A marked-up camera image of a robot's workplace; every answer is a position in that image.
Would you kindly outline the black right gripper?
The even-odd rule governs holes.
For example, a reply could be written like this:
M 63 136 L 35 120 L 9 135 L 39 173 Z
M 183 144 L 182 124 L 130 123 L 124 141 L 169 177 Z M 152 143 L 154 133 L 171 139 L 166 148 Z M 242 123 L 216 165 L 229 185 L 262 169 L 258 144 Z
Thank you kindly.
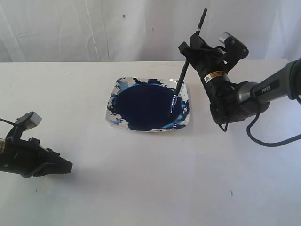
M 231 46 L 210 47 L 198 34 L 190 37 L 190 46 L 183 42 L 179 52 L 188 57 L 197 71 L 210 101 L 212 119 L 217 124 L 242 121 L 237 92 L 241 84 L 232 83 L 229 71 L 242 59 L 242 48 Z

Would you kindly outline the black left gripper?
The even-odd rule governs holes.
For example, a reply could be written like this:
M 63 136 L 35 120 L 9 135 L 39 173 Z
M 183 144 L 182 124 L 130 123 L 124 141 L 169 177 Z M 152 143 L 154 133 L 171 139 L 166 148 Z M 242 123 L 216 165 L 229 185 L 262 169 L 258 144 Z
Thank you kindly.
M 72 162 L 59 157 L 59 153 L 40 146 L 35 138 L 22 140 L 24 126 L 13 126 L 2 142 L 0 170 L 22 177 L 41 177 L 50 174 L 68 174 Z

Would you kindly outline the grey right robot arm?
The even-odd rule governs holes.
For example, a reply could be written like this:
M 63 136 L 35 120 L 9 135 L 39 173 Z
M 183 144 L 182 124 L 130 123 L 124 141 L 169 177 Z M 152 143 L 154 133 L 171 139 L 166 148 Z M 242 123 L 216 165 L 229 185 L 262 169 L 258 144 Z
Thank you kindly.
M 247 57 L 247 47 L 225 32 L 210 47 L 199 35 L 183 42 L 179 51 L 197 71 L 210 101 L 213 121 L 218 125 L 243 121 L 267 110 L 272 100 L 288 96 L 299 100 L 301 94 L 301 61 L 295 60 L 260 83 L 243 81 L 233 83 L 228 73 L 239 60 Z

